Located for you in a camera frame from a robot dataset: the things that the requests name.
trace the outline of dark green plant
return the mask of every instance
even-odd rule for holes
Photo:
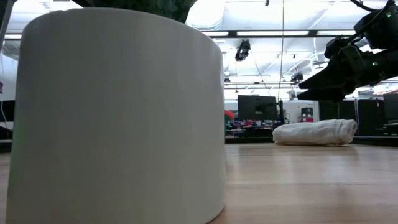
[[[83,7],[131,9],[185,22],[196,0],[75,0]]]

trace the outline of white cylinder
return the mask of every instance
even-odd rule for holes
[[[224,207],[223,64],[201,32],[121,9],[24,30],[7,224],[206,223]]]

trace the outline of black monitor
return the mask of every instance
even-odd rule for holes
[[[398,94],[384,94],[384,113],[387,120],[398,119]]]
[[[276,97],[238,95],[238,118],[240,120],[277,119]]]

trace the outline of white towel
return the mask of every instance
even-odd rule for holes
[[[279,144],[344,145],[353,141],[356,129],[354,120],[333,119],[285,124],[276,128],[272,135]]]

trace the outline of wooden floor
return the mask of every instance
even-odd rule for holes
[[[226,208],[211,224],[398,223],[398,148],[227,145]],[[0,155],[4,223],[9,155]]]

